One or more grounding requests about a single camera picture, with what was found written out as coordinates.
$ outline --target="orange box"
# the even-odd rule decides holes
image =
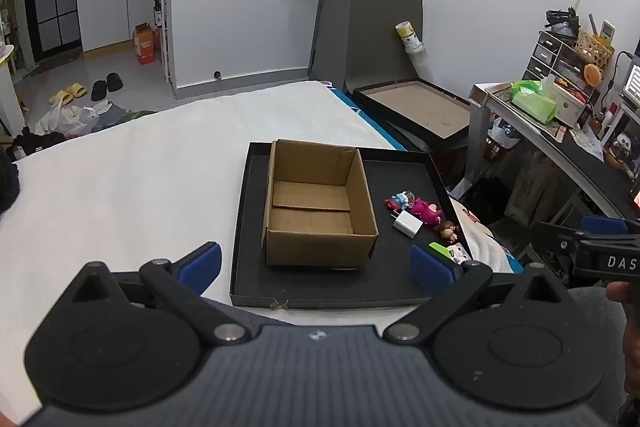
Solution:
[[[154,32],[148,23],[136,26],[136,31],[133,33],[133,45],[140,64],[149,64],[155,60]]]

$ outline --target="cardboard box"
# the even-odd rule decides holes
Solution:
[[[360,151],[273,143],[262,236],[267,264],[358,268],[377,237]]]
[[[425,141],[434,152],[459,148],[466,141],[469,102],[424,80],[398,80],[361,87],[353,101],[373,118],[379,117]]]
[[[148,23],[136,26],[133,34],[133,45],[140,64],[152,63],[154,57],[154,33]]]

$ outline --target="woven basket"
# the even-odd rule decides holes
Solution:
[[[609,61],[613,55],[612,51],[600,44],[582,28],[578,29],[578,41],[575,44],[575,52],[587,62],[599,67],[602,73],[604,73],[607,66],[609,66]]]

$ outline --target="bottle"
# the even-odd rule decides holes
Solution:
[[[600,130],[602,129],[602,121],[604,120],[604,113],[597,114],[591,119],[591,123],[589,126],[593,131],[593,134],[597,136],[600,134]]]
[[[154,0],[154,23],[157,28],[162,26],[162,7],[160,6],[160,0]]]
[[[618,110],[618,104],[615,102],[611,102],[607,112],[604,115],[604,120],[602,120],[602,128],[600,130],[600,134],[598,134],[598,138],[602,138],[604,134],[607,132],[607,127],[611,124],[611,120],[613,120],[613,115],[615,115]]]

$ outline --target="storage drawer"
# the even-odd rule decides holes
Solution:
[[[550,52],[557,54],[560,46],[562,45],[562,42],[549,35],[548,33],[542,32],[540,33],[540,37],[538,38],[538,44],[540,44],[543,48],[548,49]]]
[[[545,78],[550,73],[551,68],[549,68],[549,66],[547,66],[546,64],[543,64],[539,60],[536,60],[535,58],[531,57],[531,60],[529,61],[529,66],[527,66],[527,70],[535,74],[540,80],[541,78]]]
[[[536,46],[536,49],[533,52],[533,56],[541,62],[544,62],[547,66],[551,66],[551,64],[553,64],[554,58],[556,58],[556,56],[551,51],[543,47],[541,44],[538,44]]]
[[[558,63],[556,64],[556,71],[569,82],[574,84],[575,87],[578,87],[578,89],[584,89],[587,85],[584,76],[582,76],[582,71],[573,64],[569,64],[564,60],[558,60]]]
[[[522,75],[523,80],[540,80],[540,77],[536,74],[531,73],[529,70],[526,70]]]

